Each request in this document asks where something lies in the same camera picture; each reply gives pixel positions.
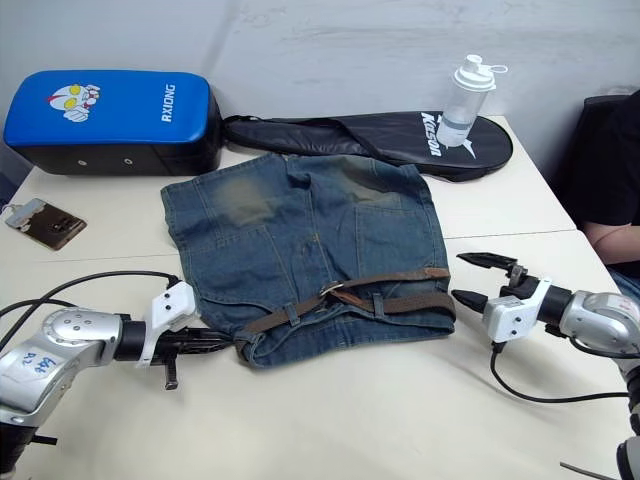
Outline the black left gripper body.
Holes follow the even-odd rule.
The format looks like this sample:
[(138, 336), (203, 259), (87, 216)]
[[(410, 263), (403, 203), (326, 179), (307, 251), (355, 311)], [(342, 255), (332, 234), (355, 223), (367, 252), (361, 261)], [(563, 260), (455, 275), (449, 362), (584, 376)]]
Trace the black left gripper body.
[(176, 390), (179, 386), (177, 375), (177, 357), (184, 344), (190, 339), (190, 329), (185, 327), (177, 332), (166, 331), (160, 335), (152, 359), (151, 366), (162, 366), (165, 372), (165, 389)]

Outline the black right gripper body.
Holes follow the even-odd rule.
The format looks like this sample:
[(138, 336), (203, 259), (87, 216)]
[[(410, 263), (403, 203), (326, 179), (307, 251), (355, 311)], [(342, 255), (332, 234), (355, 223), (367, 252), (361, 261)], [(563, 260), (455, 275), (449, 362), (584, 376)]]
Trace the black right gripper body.
[(500, 297), (530, 298), (538, 287), (538, 278), (530, 276), (528, 269), (518, 263), (507, 269), (507, 278), (509, 282), (501, 287)]

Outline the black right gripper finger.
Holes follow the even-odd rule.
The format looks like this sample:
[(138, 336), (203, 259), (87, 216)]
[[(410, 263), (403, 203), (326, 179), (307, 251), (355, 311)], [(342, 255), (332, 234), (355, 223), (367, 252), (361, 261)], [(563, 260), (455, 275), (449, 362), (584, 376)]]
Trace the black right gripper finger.
[(475, 266), (486, 269), (499, 268), (507, 272), (511, 272), (514, 266), (517, 264), (517, 260), (515, 258), (490, 252), (459, 253), (456, 255), (456, 257)]
[(478, 292), (469, 290), (452, 290), (451, 295), (463, 306), (470, 310), (483, 314), (488, 303), (488, 297)]

